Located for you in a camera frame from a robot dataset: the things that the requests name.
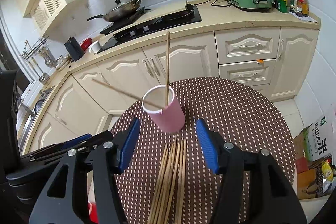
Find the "countertop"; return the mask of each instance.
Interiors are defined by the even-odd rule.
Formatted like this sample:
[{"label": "countertop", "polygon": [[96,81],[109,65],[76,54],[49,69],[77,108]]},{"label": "countertop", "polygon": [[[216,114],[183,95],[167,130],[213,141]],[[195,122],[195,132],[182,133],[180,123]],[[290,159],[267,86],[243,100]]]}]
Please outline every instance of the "countertop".
[{"label": "countertop", "polygon": [[[276,9],[272,9],[269,12],[245,12],[239,10],[234,6],[230,7],[214,7],[209,4],[199,5],[199,13],[201,15],[202,21],[195,22],[183,26],[170,28],[170,38],[185,37],[198,33],[205,33],[217,30],[228,30],[237,28],[250,28],[250,27],[297,27],[297,28],[307,28],[320,30],[321,20],[313,13],[310,16],[317,20],[317,23],[307,22],[296,18],[290,13],[284,14]],[[55,72],[50,78],[45,88],[55,85],[52,92],[49,94],[48,98],[43,104],[42,109],[36,116],[34,124],[32,126],[31,132],[28,135],[27,141],[25,143],[23,153],[27,153],[32,141],[32,138],[37,130],[44,113],[46,112],[50,102],[53,100],[54,96],[63,85],[65,80],[72,73],[81,70],[85,67],[93,65],[97,62],[105,60],[107,58],[119,55],[124,52],[128,52],[140,47],[145,47],[151,44],[155,44],[161,41],[165,41],[167,30],[152,33],[143,37],[139,37],[132,41],[123,43],[116,47],[110,48],[99,54],[90,54],[88,52],[78,60],[77,62],[70,63],[68,67],[60,72]],[[99,41],[101,45],[104,45],[110,38],[112,34],[102,37]]]}]

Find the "drawer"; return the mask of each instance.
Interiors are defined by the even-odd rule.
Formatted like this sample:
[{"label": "drawer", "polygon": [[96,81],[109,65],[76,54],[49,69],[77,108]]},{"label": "drawer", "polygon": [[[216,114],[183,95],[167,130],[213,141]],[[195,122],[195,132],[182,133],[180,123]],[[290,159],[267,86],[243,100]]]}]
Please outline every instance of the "drawer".
[{"label": "drawer", "polygon": [[252,86],[271,82],[276,59],[264,60],[263,64],[257,61],[240,62],[219,65],[219,77]]},{"label": "drawer", "polygon": [[219,64],[277,57],[280,28],[215,31]]},{"label": "drawer", "polygon": [[254,85],[251,87],[252,89],[256,90],[257,92],[261,93],[263,96],[267,97],[267,90],[269,88],[269,84],[265,85]]}]

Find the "polka dot tablecloth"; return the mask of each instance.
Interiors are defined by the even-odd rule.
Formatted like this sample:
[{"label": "polka dot tablecloth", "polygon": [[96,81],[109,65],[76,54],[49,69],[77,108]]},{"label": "polka dot tablecloth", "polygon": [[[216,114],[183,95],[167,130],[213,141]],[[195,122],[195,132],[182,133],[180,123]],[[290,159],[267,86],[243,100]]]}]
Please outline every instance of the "polka dot tablecloth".
[{"label": "polka dot tablecloth", "polygon": [[[177,140],[187,141],[187,162],[183,223],[207,224],[216,203],[221,176],[214,175],[204,162],[196,135],[196,121],[203,117],[212,131],[242,150],[268,149],[292,183],[294,145],[285,120],[276,107],[257,91],[234,81],[216,77],[192,78],[171,83],[185,114],[186,122]],[[173,134],[162,133],[138,101],[120,117],[112,133],[125,130],[133,117],[141,122],[140,136],[129,169],[117,175],[117,186],[130,224],[147,224],[161,157]],[[249,174],[243,182],[240,222],[246,219]],[[169,223],[175,215],[173,199]]]}]

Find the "wooden stick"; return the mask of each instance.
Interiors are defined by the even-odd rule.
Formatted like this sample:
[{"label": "wooden stick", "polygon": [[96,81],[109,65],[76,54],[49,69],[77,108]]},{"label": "wooden stick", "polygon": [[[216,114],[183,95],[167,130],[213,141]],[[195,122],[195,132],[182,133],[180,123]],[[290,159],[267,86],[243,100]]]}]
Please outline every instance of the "wooden stick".
[{"label": "wooden stick", "polygon": [[175,181],[176,181],[177,167],[179,165],[179,155],[180,155],[180,143],[177,144],[177,152],[176,152],[175,165],[174,165],[173,181],[172,181],[171,187],[170,187],[168,206],[167,206],[166,215],[165,215],[165,219],[164,219],[163,224],[166,224],[167,221],[168,221],[168,216],[169,216],[169,212],[170,212],[171,201],[173,199],[173,194],[174,194],[174,190],[175,190]]},{"label": "wooden stick", "polygon": [[145,100],[145,99],[142,99],[142,98],[140,98],[140,97],[138,97],[138,96],[136,96],[136,95],[134,95],[134,94],[132,94],[132,93],[129,93],[129,92],[127,92],[127,91],[120,90],[120,89],[116,88],[115,86],[108,85],[108,84],[106,84],[106,83],[104,83],[104,82],[98,81],[97,79],[92,78],[91,80],[94,81],[94,82],[96,82],[96,83],[99,83],[99,84],[101,84],[101,85],[103,85],[103,86],[105,86],[105,87],[107,87],[107,88],[109,88],[109,89],[111,89],[111,90],[114,90],[114,91],[117,91],[117,92],[119,92],[119,93],[122,93],[122,94],[124,94],[124,95],[126,95],[126,96],[128,96],[128,97],[131,97],[131,98],[133,98],[133,99],[139,100],[139,101],[141,101],[141,102],[144,102],[144,103],[146,103],[146,104],[149,104],[149,105],[151,105],[151,106],[153,106],[153,107],[156,107],[156,108],[158,108],[158,109],[164,109],[164,108],[165,108],[165,107],[159,106],[159,105],[157,105],[157,104],[155,104],[155,103],[152,103],[152,102],[150,102],[150,101],[147,101],[147,100]]},{"label": "wooden stick", "polygon": [[161,159],[161,166],[160,166],[160,169],[159,169],[159,174],[157,176],[155,191],[154,191],[153,200],[152,200],[152,206],[151,206],[151,210],[149,212],[147,224],[151,223],[152,218],[153,218],[153,213],[155,213],[155,208],[156,208],[156,205],[158,203],[157,196],[158,196],[158,192],[159,192],[159,187],[162,183],[162,174],[164,173],[164,170],[165,170],[165,167],[166,167],[167,155],[168,155],[168,144],[165,145],[165,149],[163,151],[163,155],[162,155],[162,159]]},{"label": "wooden stick", "polygon": [[157,224],[162,224],[165,213],[166,213],[166,206],[167,206],[167,198],[169,196],[169,189],[170,189],[170,184],[172,182],[172,175],[173,175],[173,168],[174,168],[174,162],[175,162],[175,156],[176,156],[176,136],[175,136],[175,141],[173,144],[172,152],[171,152],[171,162],[170,165],[167,165],[167,175],[165,175],[165,189],[162,194],[161,198],[161,206],[160,206],[160,211],[159,211],[159,216],[157,218]]},{"label": "wooden stick", "polygon": [[180,193],[180,204],[179,204],[180,208],[179,208],[178,224],[181,224],[182,222],[182,213],[183,213],[186,151],[187,151],[187,145],[186,145],[186,140],[184,140],[183,164],[182,164],[182,184],[181,184],[181,193]]},{"label": "wooden stick", "polygon": [[175,210],[175,219],[174,224],[177,224],[178,216],[179,216],[179,209],[180,209],[180,195],[181,195],[181,184],[182,184],[182,163],[183,163],[183,141],[181,142],[181,150],[179,155],[179,169],[178,169],[178,186],[177,186],[177,201],[176,201],[176,210]]},{"label": "wooden stick", "polygon": [[166,106],[169,103],[169,56],[170,53],[170,32],[167,32],[167,48],[166,48]]},{"label": "wooden stick", "polygon": [[160,216],[162,216],[161,210],[164,207],[164,201],[165,201],[165,196],[166,196],[166,191],[167,191],[167,183],[168,183],[170,165],[171,165],[171,162],[172,162],[172,158],[174,156],[175,146],[176,146],[176,136],[175,136],[175,141],[174,141],[174,143],[172,145],[172,148],[170,150],[169,160],[168,160],[167,168],[166,168],[166,171],[165,171],[165,174],[164,174],[162,190],[161,190],[161,193],[160,193],[159,203],[157,205],[157,210],[155,212],[153,224],[156,224],[156,223],[161,224],[161,222],[160,222]]}]

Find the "white tile floor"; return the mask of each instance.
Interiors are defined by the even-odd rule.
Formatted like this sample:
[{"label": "white tile floor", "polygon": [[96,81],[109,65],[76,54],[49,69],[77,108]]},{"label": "white tile floor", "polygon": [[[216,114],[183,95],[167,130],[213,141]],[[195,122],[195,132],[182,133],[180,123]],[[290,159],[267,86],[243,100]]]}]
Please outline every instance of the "white tile floor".
[{"label": "white tile floor", "polygon": [[[303,129],[303,122],[302,122],[299,110],[297,109],[294,99],[275,102],[274,105],[280,111],[283,118],[285,119],[287,126],[292,134],[292,137],[295,138]],[[118,116],[114,116],[112,118],[110,126],[109,126],[109,130],[111,130],[112,126],[116,123],[118,119],[119,119]],[[296,192],[297,190],[296,170],[295,170],[293,188]],[[323,198],[314,199],[314,200],[300,201],[303,207],[303,210],[307,216],[308,221],[314,218],[314,216],[321,209],[321,207],[324,205],[327,199],[328,199],[327,197],[323,197]],[[95,202],[93,179],[92,179],[90,191],[88,194],[88,200],[91,202]]]}]

